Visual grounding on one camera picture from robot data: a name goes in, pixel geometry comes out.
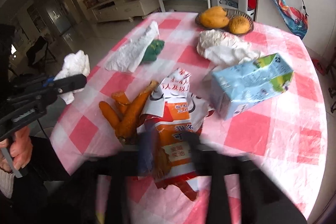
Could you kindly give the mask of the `person's left hand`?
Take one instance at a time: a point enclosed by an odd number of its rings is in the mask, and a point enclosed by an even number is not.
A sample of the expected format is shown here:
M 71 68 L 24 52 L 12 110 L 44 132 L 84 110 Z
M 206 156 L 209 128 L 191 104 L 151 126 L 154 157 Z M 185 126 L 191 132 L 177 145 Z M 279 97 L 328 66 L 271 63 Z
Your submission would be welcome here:
M 9 147 L 9 153 L 13 158 L 13 166 L 19 170 L 24 168 L 30 161 L 33 145 L 30 139 L 30 129 L 26 126 L 15 133 L 14 142 L 9 144 L 9 140 L 1 141 L 1 148 Z

